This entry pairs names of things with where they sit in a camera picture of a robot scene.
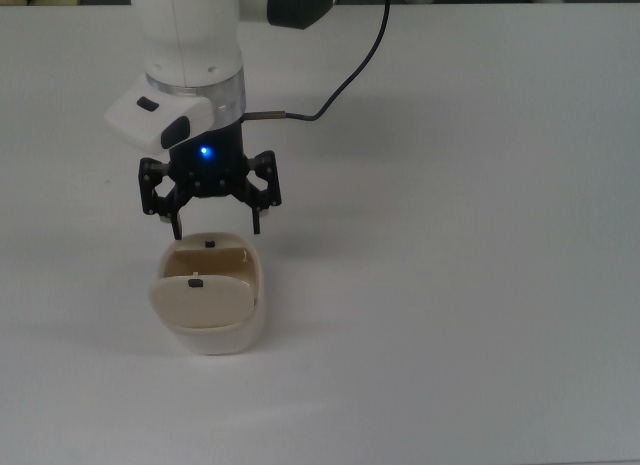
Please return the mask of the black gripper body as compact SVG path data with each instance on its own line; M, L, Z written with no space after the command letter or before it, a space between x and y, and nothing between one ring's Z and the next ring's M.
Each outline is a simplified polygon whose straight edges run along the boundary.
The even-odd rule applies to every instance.
M249 167L241 121L189 139L172 148L169 157L168 176L174 183L169 200L247 199Z

